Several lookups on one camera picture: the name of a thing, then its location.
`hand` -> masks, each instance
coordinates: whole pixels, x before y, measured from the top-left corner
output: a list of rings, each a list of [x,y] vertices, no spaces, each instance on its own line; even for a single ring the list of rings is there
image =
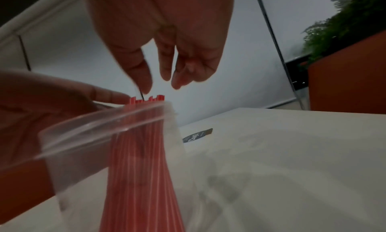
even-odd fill
[[[92,101],[126,104],[129,99],[123,93],[89,84],[0,71],[0,169],[38,154],[41,130],[97,111]]]
[[[233,0],[86,0],[95,28],[123,70],[147,94],[152,77],[141,46],[154,38],[160,73],[172,86],[205,81],[220,62]]]

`green plant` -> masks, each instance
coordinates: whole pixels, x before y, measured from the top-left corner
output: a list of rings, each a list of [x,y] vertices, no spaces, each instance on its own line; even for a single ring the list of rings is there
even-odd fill
[[[386,0],[332,1],[339,12],[304,31],[312,62],[386,29]]]

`plastic bag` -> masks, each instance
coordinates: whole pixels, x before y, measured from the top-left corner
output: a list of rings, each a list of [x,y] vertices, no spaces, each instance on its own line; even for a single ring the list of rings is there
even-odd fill
[[[40,134],[71,232],[194,232],[198,193],[163,96],[81,116]]]

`orange planter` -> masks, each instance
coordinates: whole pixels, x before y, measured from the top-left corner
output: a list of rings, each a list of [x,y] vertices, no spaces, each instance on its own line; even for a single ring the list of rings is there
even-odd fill
[[[313,63],[313,111],[386,114],[386,31]]]

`red straw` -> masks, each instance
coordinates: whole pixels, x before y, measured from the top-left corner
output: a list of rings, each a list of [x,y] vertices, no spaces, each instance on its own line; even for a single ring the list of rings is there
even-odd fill
[[[164,96],[148,101],[163,101]],[[128,109],[143,100],[130,99]],[[162,116],[160,108],[129,116],[124,125]],[[99,232],[185,232],[165,158],[163,120],[113,136]]]

